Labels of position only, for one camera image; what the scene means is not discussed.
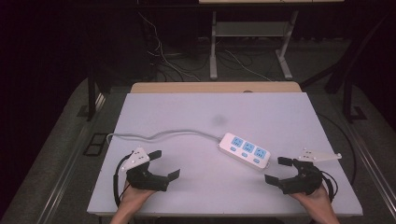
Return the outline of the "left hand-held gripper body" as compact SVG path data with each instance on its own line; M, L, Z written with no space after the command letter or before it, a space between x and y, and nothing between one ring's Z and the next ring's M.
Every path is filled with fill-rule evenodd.
M121 170L126 174L127 182L135 189L167 191L170 181L167 176L151 173L150 162L149 153L142 147L137 147L121 166Z

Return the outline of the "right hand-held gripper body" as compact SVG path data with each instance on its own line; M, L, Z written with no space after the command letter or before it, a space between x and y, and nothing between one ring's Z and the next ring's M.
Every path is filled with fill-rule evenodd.
M327 153L310 149L304 149L299 156L293 159L293 165L297 169L295 177L279 180L278 187L284 194L305 193L307 195L318 189L322 182L328 187L330 195L335 195L338 186L333 177L319 170L315 162L340 160L340 153Z

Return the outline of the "person's left hand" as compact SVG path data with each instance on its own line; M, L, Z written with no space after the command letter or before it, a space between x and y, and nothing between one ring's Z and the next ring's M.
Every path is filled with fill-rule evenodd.
M130 184L126 184L121 195L120 206L139 209L154 193L154 190L135 189Z

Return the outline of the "person's right hand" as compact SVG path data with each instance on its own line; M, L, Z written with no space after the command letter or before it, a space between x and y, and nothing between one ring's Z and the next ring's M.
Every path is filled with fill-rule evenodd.
M293 193L290 195L297 200L310 216L324 217L333 212L327 190L320 186L313 193Z

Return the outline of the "white power strip blue sockets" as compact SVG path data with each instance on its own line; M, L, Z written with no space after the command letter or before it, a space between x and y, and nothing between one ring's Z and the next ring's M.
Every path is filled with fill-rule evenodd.
M269 166L271 153L268 150L232 133L224 134L219 142L219 149L255 169L264 170Z

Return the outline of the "white board table cover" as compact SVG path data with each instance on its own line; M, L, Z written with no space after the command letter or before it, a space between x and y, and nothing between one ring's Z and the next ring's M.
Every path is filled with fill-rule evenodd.
M88 205L98 216L115 213L113 175L137 147L162 152L149 166L155 175L180 171L167 191L148 199L140 211L145 217L301 216L299 203L264 176L296 175L278 157L295 158L303 149L332 152L303 92L130 93L114 132ZM221 152L219 139L226 133L268 150L269 167L257 170Z

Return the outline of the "black metal stand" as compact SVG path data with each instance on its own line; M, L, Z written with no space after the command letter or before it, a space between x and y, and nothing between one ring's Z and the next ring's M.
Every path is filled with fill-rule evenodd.
M367 117L359 106L352 105L352 79L347 77L344 83L343 115L349 123L354 120L365 120Z
M85 118L91 121L98 111L99 98L101 95L100 90L96 85L96 78L94 73L94 66L92 63L86 65L87 87L88 87L88 103L83 105L78 111L79 118Z

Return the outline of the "wooden table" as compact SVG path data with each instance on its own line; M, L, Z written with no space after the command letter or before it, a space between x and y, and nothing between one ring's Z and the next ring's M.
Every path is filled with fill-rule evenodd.
M298 83L291 81L252 82L140 82L131 93L193 93L193 92L301 92Z

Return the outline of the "black rectangular floor frame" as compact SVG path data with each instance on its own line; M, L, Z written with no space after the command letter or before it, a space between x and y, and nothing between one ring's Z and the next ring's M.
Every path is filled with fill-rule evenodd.
M106 143L106 133L94 133L83 151L83 155L87 157L98 157L101 155Z

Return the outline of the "metal floor rail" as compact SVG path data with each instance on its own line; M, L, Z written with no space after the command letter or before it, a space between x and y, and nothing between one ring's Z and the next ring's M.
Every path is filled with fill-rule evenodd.
M93 97L93 116L84 123L82 126L78 138L72 147L71 155L69 156L65 167L59 174L58 180L55 182L53 189L50 191L49 199L47 200L38 221L36 224L50 224L53 219L56 210L64 196L64 193L72 179L72 175L76 170L78 160L82 157L82 153L88 145L88 140L92 136L92 129L95 121L97 120L98 113L101 111L103 104L106 101L106 97L99 93Z
M380 171L379 166L371 155L367 144L355 127L348 123L346 128L348 129L353 142L357 147L357 153L361 158L363 165L367 169L369 176L374 181L374 184L393 219L396 221L396 192L391 188L389 182Z

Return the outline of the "white metal desk frame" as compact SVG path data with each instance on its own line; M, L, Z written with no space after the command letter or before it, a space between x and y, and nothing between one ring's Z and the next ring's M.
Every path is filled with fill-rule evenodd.
M219 21L217 9L212 10L209 72L212 80L218 79L216 42L218 37L281 37L282 45L275 51L278 64L286 80L292 80L285 54L300 10L297 7L332 6L345 0L198 0L201 7L294 7L287 21Z

